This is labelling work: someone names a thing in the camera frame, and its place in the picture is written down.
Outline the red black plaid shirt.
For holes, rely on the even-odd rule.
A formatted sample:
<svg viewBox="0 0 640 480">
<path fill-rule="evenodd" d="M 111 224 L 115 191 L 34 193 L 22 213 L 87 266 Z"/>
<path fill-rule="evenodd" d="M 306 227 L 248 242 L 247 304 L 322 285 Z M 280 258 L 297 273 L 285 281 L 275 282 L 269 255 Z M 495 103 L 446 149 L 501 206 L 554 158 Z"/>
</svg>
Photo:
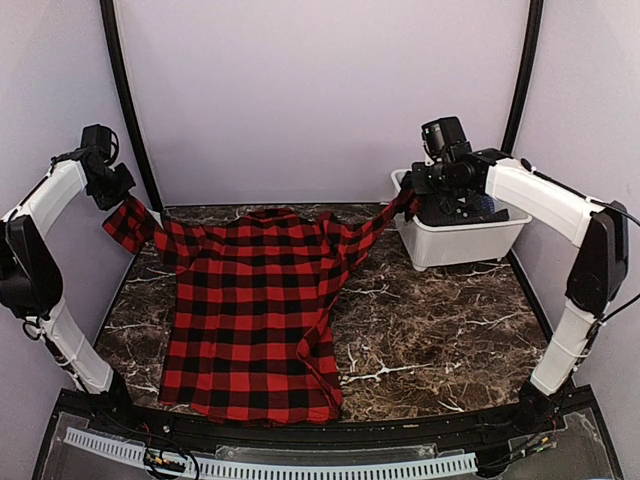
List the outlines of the red black plaid shirt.
<svg viewBox="0 0 640 480">
<path fill-rule="evenodd" d="M 161 403 L 187 405 L 213 422 L 337 419 L 343 397 L 331 310 L 389 223 L 416 204 L 404 187 L 362 223 L 276 208 L 207 226 L 153 214 L 127 197 L 104 230 L 131 253 L 152 244 L 176 279 Z"/>
</svg>

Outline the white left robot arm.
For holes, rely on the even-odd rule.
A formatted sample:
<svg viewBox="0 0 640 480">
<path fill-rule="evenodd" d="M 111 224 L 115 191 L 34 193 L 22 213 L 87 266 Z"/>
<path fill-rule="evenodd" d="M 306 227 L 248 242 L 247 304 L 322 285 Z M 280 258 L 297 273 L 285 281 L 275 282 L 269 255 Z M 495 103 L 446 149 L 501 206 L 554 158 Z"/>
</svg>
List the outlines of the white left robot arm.
<svg viewBox="0 0 640 480">
<path fill-rule="evenodd" d="M 1 304 L 22 321 L 28 338 L 46 346 L 81 391 L 109 398 L 101 417 L 120 436 L 140 429 L 140 412 L 126 402 L 122 376 L 98 355 L 72 317 L 45 239 L 80 192 L 107 211 L 134 186 L 126 165 L 102 159 L 95 147 L 79 148 L 54 158 L 39 183 L 1 218 Z"/>
</svg>

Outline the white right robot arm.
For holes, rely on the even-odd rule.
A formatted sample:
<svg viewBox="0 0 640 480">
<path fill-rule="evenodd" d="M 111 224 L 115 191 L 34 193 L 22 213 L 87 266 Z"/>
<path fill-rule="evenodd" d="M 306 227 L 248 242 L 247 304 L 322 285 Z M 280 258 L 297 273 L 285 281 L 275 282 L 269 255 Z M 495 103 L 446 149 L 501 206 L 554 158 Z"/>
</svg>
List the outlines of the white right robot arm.
<svg viewBox="0 0 640 480">
<path fill-rule="evenodd" d="M 629 269 L 630 217 L 495 149 L 462 155 L 457 166 L 423 158 L 392 172 L 399 191 L 418 176 L 418 213 L 397 219 L 413 267 L 499 258 L 513 250 L 543 302 L 551 327 L 546 349 L 525 382 L 528 396 L 510 413 L 521 434 L 549 416 L 555 395 L 588 357 Z"/>
</svg>

